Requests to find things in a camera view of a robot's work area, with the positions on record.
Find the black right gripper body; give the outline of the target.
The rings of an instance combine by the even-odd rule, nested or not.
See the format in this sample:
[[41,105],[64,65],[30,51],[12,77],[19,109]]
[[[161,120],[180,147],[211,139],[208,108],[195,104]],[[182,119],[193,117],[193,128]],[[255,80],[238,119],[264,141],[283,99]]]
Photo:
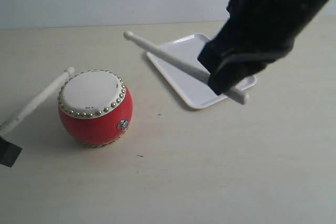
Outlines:
[[229,0],[229,19],[205,44],[198,61],[206,69],[211,61],[250,62],[252,74],[261,71],[292,50],[290,9],[295,4],[296,0]]

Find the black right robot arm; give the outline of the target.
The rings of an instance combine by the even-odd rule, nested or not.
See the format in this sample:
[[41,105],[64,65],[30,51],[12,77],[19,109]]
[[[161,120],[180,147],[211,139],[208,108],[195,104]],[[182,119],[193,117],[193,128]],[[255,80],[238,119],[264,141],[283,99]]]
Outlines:
[[285,57],[328,1],[230,0],[229,19],[198,55],[210,73],[208,86],[225,93]]

